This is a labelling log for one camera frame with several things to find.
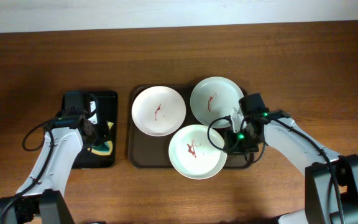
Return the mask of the green and yellow sponge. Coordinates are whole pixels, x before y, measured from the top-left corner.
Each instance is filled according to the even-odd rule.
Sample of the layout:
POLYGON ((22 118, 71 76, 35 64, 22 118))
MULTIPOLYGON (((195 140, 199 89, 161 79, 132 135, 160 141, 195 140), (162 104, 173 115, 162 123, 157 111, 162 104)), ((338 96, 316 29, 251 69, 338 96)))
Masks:
POLYGON ((114 123, 108 121, 107 128, 102 128, 98 133, 96 142, 86 150, 89 154, 95 154, 97 156, 110 156, 114 148, 112 137, 111 137, 111 128, 114 126, 114 123))

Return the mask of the pale green plate front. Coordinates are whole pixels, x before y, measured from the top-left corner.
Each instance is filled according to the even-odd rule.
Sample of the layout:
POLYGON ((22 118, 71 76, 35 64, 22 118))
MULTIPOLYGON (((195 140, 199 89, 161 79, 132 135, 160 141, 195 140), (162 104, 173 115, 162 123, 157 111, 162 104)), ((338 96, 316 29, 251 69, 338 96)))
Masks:
POLYGON ((224 139, 214 129, 201 124, 185 126, 170 140, 168 156, 181 175, 195 180, 208 179, 224 167, 227 154, 224 139))

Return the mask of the pale green plate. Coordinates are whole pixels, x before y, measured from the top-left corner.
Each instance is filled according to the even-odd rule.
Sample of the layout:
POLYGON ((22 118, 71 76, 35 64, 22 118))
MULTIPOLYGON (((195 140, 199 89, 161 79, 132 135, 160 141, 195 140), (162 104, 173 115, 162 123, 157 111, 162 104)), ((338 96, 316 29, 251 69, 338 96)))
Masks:
POLYGON ((194 87, 190 107, 195 118, 205 126, 225 116, 230 116, 237 126, 242 117, 239 100, 243 97, 243 91, 230 79, 209 77, 194 87))
POLYGON ((214 129, 201 124, 185 126, 170 140, 168 156, 181 175, 195 180, 208 179, 224 167, 227 154, 224 139, 214 129))

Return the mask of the white plate with pinkish tint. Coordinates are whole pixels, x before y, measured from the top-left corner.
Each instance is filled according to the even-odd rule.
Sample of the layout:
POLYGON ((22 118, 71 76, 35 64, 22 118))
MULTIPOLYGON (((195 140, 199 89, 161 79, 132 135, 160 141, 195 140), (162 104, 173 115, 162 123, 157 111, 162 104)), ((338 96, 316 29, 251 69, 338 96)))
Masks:
POLYGON ((135 126, 149 136, 166 136, 175 132, 186 117, 183 97, 167 86, 153 86, 141 91, 131 109, 135 126))

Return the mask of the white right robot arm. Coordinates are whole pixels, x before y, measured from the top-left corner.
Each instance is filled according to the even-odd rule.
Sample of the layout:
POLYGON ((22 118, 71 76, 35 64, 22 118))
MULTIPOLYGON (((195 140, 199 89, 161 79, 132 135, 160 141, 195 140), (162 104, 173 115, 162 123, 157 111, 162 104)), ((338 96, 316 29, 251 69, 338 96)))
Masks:
POLYGON ((270 111, 260 94, 239 100, 244 119, 224 134, 224 152, 243 154, 249 163, 258 145, 283 154, 305 177, 305 207, 276 223, 358 223, 358 155, 342 156, 304 132, 282 110, 270 111))

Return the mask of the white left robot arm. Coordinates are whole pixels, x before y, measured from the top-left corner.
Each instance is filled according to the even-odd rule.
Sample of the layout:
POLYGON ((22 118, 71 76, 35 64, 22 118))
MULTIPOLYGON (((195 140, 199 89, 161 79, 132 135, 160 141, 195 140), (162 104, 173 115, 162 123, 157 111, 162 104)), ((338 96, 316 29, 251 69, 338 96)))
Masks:
POLYGON ((60 111, 39 126, 39 157, 11 197, 0 198, 0 223, 73 223, 64 201, 72 169, 108 168, 115 163, 115 91, 68 91, 60 111))

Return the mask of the black rectangular water tray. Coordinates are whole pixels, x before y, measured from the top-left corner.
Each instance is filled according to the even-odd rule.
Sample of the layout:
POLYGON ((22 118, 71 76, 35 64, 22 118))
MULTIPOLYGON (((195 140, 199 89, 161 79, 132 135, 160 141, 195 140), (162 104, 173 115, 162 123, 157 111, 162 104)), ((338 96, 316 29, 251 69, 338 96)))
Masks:
POLYGON ((85 143, 74 163, 74 169, 102 169, 115 163, 118 94, 113 90, 75 90, 64 93, 61 111, 64 116, 70 110, 84 113, 85 118, 97 130, 96 139, 85 143))

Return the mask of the brown serving tray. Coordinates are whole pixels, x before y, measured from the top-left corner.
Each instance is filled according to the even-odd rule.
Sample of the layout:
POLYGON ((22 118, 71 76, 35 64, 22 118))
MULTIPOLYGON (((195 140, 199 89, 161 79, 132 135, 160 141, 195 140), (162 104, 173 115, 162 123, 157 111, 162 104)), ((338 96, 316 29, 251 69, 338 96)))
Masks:
MULTIPOLYGON (((186 117, 181 125, 182 127, 199 124, 200 122, 194 117, 190 108, 190 95, 194 85, 171 84, 173 88, 183 97, 186 104, 186 117)), ((171 169, 173 166, 168 156, 168 147, 173 134, 162 137, 149 136, 143 133, 130 119, 128 129, 127 158, 131 163, 140 169, 171 169)), ((230 154, 227 156, 225 169, 247 169, 255 159, 256 153, 250 152, 247 155, 230 154)))

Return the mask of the pale green plate back right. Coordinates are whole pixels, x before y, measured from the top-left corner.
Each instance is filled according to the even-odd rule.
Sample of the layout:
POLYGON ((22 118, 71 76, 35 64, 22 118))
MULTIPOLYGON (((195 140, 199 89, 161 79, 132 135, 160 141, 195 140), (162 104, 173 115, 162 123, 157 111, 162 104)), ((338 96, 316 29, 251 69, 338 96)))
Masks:
POLYGON ((239 100, 243 97, 243 91, 230 79, 209 77, 194 87, 190 107, 195 118, 205 126, 225 116, 230 116, 237 126, 242 117, 239 100))

